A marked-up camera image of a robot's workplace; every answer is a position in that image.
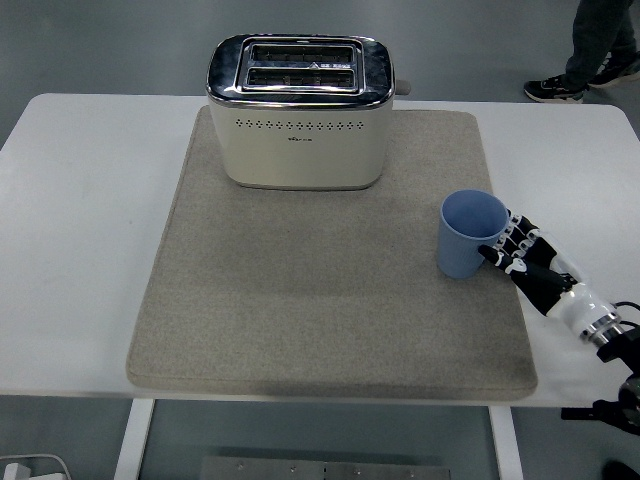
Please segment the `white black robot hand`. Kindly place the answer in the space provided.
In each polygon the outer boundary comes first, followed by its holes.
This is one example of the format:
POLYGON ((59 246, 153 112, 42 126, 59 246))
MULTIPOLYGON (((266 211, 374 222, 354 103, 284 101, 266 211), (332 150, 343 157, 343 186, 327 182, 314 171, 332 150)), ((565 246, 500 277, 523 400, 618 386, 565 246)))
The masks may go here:
POLYGON ((478 251, 540 314, 564 322, 585 341, 594 341, 619 319, 615 307, 587 285, 584 272, 556 239, 524 215, 511 212, 496 244, 478 251))

